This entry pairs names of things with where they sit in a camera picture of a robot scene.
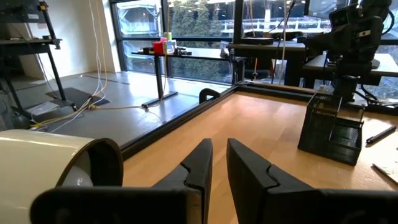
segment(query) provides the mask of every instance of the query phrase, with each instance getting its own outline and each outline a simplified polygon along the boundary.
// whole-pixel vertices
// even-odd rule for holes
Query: white cylinder
[[[62,186],[74,166],[82,170],[73,168],[86,184],[122,185],[120,148],[110,139],[26,130],[0,132],[0,223],[29,223],[33,200]]]

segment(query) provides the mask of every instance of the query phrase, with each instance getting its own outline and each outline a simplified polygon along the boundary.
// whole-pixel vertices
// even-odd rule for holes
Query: desk
[[[283,43],[280,43],[279,49],[277,41],[274,41],[272,45],[229,44],[227,48],[234,49],[234,56],[236,57],[282,59]],[[287,61],[285,85],[299,86],[300,77],[298,77],[296,74],[300,73],[303,62],[305,61],[304,44],[296,43],[294,41],[286,42],[285,60]],[[237,81],[242,81],[243,75],[239,74]]]
[[[229,61],[229,58],[220,57],[221,50],[220,49],[201,49],[201,48],[193,48],[187,47],[188,52],[192,52],[192,55],[173,55],[168,54],[167,57],[173,58],[192,58],[192,59],[202,59],[202,60],[221,60],[221,61]],[[162,98],[166,99],[168,97],[174,96],[178,94],[177,92],[170,92],[169,94],[164,95],[163,93],[163,84],[162,84],[162,72],[160,67],[160,57],[164,57],[165,55],[159,54],[144,54],[143,52],[132,52],[132,54],[136,55],[150,55],[155,58],[155,74],[156,74],[156,84],[157,84],[157,94],[158,99],[150,100],[144,105],[152,105],[158,103]]]
[[[397,154],[398,132],[365,148],[355,167],[297,149],[306,102],[237,92],[199,114],[124,163],[123,186],[150,187],[203,138],[213,141],[209,222],[237,223],[226,166],[226,141],[236,138],[294,177],[316,188],[397,190],[372,162]],[[398,124],[393,116],[365,113],[363,141]]]
[[[303,66],[303,76],[305,77],[305,88],[313,88],[315,79],[332,80],[334,67],[327,64],[323,68],[326,55],[319,55]],[[375,54],[374,58],[380,61],[377,69],[372,69],[369,77],[361,80],[362,84],[379,85],[381,77],[398,77],[398,65],[389,54]]]
[[[55,76],[55,81],[57,82],[58,85],[58,90],[61,95],[61,100],[64,101],[65,103],[67,102],[67,99],[65,97],[65,93],[63,92],[62,84],[61,84],[61,79],[59,77],[57,67],[55,65],[51,49],[50,49],[50,44],[54,44],[55,42],[60,42],[60,39],[56,40],[45,40],[45,39],[34,39],[34,40],[0,40],[0,70],[2,70],[2,76],[4,77],[10,92],[12,94],[12,97],[14,98],[14,101],[17,105],[17,109],[20,113],[25,113],[19,99],[18,95],[12,85],[11,79],[9,77],[9,72],[8,69],[4,65],[4,57],[8,56],[20,56],[20,55],[31,55],[31,54],[41,54],[41,53],[47,53],[49,55],[50,63],[52,70],[54,72]]]

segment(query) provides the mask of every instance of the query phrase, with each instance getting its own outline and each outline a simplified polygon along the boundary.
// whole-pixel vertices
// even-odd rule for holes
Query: white wall
[[[102,38],[104,43],[104,54],[106,69],[109,72],[120,71],[119,59],[117,58],[116,41],[114,39],[112,21],[108,0],[91,0],[96,21],[96,32],[99,43],[99,56],[103,63],[103,53],[100,36],[100,23],[97,14],[96,1],[99,4],[99,19],[101,21]],[[91,20],[91,12],[88,0],[46,0],[49,5],[49,14],[55,30],[55,34],[61,41],[61,50],[55,50],[51,46],[52,54],[61,77],[85,72],[97,71],[96,68],[96,45]],[[41,38],[49,35],[47,26],[43,24],[29,24],[34,37]],[[40,54],[48,78],[53,77],[51,64],[47,54]],[[34,56],[21,57],[22,66],[27,75],[42,78],[40,67]]]

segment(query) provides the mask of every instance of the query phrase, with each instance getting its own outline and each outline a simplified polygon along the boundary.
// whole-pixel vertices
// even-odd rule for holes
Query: black mesh pencil holder
[[[341,97],[316,93],[308,102],[298,149],[351,166],[362,148],[364,109],[340,108]]]

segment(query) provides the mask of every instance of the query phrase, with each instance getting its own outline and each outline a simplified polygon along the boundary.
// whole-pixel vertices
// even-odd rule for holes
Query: black table
[[[54,62],[54,58],[51,53],[50,45],[56,44],[60,42],[60,39],[55,39],[55,40],[47,40],[47,39],[33,39],[33,40],[0,40],[0,75],[4,77],[10,92],[12,94],[12,97],[14,98],[14,101],[17,105],[17,110],[24,115],[27,115],[25,112],[24,108],[21,105],[21,102],[18,99],[18,95],[16,93],[16,90],[14,86],[12,85],[11,78],[9,76],[9,71],[6,68],[4,64],[4,57],[10,57],[10,56],[21,56],[21,55],[31,55],[31,54],[42,54],[42,53],[47,53],[49,55],[50,63],[52,70],[54,72],[55,76],[55,81],[57,82],[58,85],[58,90],[60,92],[60,96],[62,100],[62,103],[59,103],[59,99],[55,100],[53,103],[56,103],[60,106],[65,106],[69,105],[73,107],[72,102],[68,102],[65,93],[63,92],[62,84],[61,84],[61,79],[59,77],[57,67]]]
[[[234,50],[235,57],[282,59],[283,42],[280,43],[279,48],[277,41],[274,41],[272,45],[229,44],[227,48]],[[301,72],[305,59],[306,55],[304,44],[297,43],[296,41],[286,42],[285,60],[287,63],[285,85],[300,85],[300,77],[298,77],[297,74]],[[243,81],[243,75],[244,74],[239,74],[237,81]]]
[[[326,63],[325,68],[323,68],[325,57],[326,54],[319,55],[303,66],[302,77],[305,79],[305,88],[313,88],[316,79],[333,79],[334,67],[328,66]],[[374,59],[380,62],[380,66],[376,69],[372,69],[369,76],[362,77],[360,84],[378,86],[381,77],[398,77],[398,65],[391,55],[375,54]]]
[[[193,48],[187,47],[188,52],[192,52],[192,55],[174,55],[168,54],[167,57],[173,58],[192,58],[192,59],[201,59],[201,60],[220,60],[229,62],[229,58],[220,57],[221,50],[220,49],[201,49],[201,48]],[[164,57],[163,54],[145,54],[144,52],[133,52],[132,54],[137,55],[150,55],[155,58],[155,74],[156,74],[156,84],[157,84],[157,94],[158,98],[154,100],[150,100],[147,103],[144,103],[143,106],[153,105],[158,103],[163,96],[163,99],[169,98],[171,96],[175,96],[178,92],[171,91],[168,94],[164,95],[163,93],[163,84],[162,84],[162,72],[160,67],[160,57]]]

